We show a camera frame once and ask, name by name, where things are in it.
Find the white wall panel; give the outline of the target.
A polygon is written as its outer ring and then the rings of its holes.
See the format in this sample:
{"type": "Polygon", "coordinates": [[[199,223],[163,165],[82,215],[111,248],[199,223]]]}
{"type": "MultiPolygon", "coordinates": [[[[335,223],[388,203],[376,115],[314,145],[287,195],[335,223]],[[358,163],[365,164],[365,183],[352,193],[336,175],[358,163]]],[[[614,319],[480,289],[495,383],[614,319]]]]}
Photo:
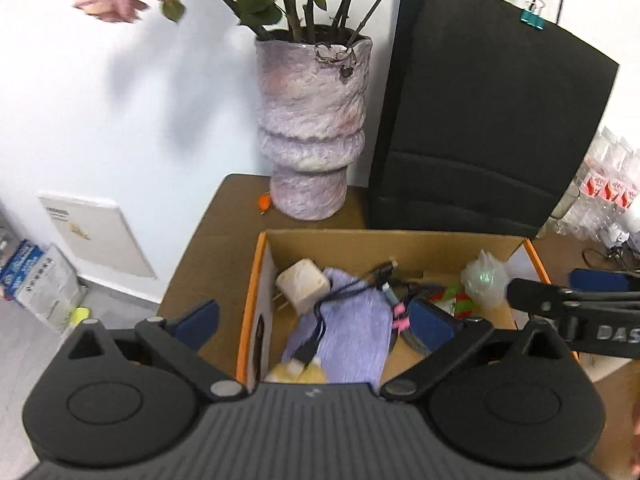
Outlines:
{"type": "Polygon", "coordinates": [[[76,258],[139,278],[156,278],[119,206],[47,195],[39,200],[76,258]]]}

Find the black paper bag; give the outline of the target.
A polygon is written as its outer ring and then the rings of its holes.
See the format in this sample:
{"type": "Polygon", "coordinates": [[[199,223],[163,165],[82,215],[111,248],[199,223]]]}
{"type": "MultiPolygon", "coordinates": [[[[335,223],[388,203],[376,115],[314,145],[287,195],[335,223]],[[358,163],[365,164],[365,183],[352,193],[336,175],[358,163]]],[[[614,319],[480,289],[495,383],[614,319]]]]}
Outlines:
{"type": "Polygon", "coordinates": [[[400,0],[370,227],[532,237],[597,131],[618,66],[503,0],[400,0]]]}

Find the teal binder clip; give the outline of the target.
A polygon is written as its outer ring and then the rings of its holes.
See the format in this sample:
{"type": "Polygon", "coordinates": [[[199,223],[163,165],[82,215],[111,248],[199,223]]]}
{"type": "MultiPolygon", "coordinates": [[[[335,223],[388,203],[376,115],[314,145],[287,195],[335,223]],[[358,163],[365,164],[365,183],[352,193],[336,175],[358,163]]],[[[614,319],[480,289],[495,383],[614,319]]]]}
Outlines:
{"type": "Polygon", "coordinates": [[[541,17],[541,11],[546,4],[542,0],[527,1],[520,15],[520,21],[537,30],[544,30],[546,21],[541,17]]]}

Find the purple ceramic vase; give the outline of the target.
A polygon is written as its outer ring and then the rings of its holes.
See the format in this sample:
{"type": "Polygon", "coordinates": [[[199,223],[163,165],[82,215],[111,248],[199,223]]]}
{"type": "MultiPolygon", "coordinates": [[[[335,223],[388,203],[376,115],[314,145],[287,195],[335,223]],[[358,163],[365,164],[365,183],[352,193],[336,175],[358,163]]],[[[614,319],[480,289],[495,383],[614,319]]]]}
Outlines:
{"type": "Polygon", "coordinates": [[[372,46],[255,44],[258,148],[272,163],[273,205],[293,219],[324,220],[345,203],[347,169],[366,144],[372,46]]]}

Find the red orange cardboard box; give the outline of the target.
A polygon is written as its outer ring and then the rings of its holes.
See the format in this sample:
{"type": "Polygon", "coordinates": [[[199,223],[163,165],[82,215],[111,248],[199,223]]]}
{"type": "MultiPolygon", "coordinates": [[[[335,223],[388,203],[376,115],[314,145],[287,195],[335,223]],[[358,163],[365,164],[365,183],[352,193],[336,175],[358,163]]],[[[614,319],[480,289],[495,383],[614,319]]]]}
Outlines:
{"type": "Polygon", "coordinates": [[[515,275],[551,278],[531,240],[524,237],[458,232],[365,230],[270,230],[258,235],[241,325],[234,376],[248,388],[266,376],[282,356],[296,321],[287,310],[274,312],[272,297],[277,274],[300,259],[320,268],[337,268],[353,276],[389,261],[408,278],[431,278],[439,283],[459,281],[461,271],[482,251],[507,262],[521,252],[533,270],[515,275]]]}

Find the blue white floor packages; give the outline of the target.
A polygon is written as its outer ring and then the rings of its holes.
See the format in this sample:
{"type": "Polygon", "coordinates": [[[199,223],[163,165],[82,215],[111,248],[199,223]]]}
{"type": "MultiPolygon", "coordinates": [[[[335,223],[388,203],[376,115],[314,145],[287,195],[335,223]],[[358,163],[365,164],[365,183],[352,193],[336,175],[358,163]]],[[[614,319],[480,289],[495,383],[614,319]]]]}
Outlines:
{"type": "Polygon", "coordinates": [[[1,296],[59,334],[70,325],[84,295],[75,269],[54,245],[43,250],[21,240],[1,268],[1,296]]]}

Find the water bottle pack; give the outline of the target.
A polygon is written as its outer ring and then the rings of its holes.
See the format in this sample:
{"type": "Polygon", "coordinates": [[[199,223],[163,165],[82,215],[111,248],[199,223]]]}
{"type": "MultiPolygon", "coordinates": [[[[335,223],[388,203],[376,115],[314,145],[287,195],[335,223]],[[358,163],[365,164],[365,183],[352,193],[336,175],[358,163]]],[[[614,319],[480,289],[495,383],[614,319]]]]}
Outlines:
{"type": "Polygon", "coordinates": [[[632,233],[631,208],[639,203],[639,150],[602,128],[594,135],[550,222],[555,233],[612,248],[632,233]]]}

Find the purple knitted hat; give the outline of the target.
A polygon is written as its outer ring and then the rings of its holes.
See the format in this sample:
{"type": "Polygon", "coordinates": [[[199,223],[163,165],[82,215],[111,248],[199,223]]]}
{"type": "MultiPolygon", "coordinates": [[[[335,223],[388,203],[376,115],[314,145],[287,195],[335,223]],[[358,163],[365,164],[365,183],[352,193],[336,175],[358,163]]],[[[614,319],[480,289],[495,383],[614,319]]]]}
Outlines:
{"type": "Polygon", "coordinates": [[[367,384],[377,389],[392,343],[395,304],[385,296],[394,265],[382,263],[362,278],[343,270],[322,272],[331,291],[300,318],[280,363],[311,362],[328,384],[367,384]]]}

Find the white power adapter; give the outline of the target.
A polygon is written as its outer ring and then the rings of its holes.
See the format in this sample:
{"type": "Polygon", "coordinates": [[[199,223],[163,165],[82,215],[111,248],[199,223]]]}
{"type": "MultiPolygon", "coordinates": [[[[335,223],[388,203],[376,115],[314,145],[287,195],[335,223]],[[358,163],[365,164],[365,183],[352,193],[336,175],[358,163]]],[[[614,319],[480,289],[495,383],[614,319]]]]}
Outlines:
{"type": "Polygon", "coordinates": [[[309,312],[331,291],[331,282],[310,259],[300,259],[280,273],[277,288],[298,315],[309,312]]]}

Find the hamster plush toy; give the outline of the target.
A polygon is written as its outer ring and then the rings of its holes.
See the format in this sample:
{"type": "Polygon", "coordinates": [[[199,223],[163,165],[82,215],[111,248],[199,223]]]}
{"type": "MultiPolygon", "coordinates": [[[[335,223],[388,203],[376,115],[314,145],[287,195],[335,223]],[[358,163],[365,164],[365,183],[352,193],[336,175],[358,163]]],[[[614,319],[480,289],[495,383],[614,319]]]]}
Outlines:
{"type": "Polygon", "coordinates": [[[300,364],[297,361],[279,363],[267,374],[265,382],[273,384],[326,384],[326,374],[317,363],[311,362],[308,365],[300,364]]]}

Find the iridescent white bagged item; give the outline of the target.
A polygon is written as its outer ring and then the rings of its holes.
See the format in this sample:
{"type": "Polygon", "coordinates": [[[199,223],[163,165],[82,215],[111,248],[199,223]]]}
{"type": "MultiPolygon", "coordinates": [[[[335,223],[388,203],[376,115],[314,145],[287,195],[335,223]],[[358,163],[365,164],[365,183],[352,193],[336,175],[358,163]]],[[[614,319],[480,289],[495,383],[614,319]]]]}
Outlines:
{"type": "Polygon", "coordinates": [[[480,307],[496,308],[506,299],[510,276],[504,264],[482,250],[460,274],[465,293],[480,307]]]}

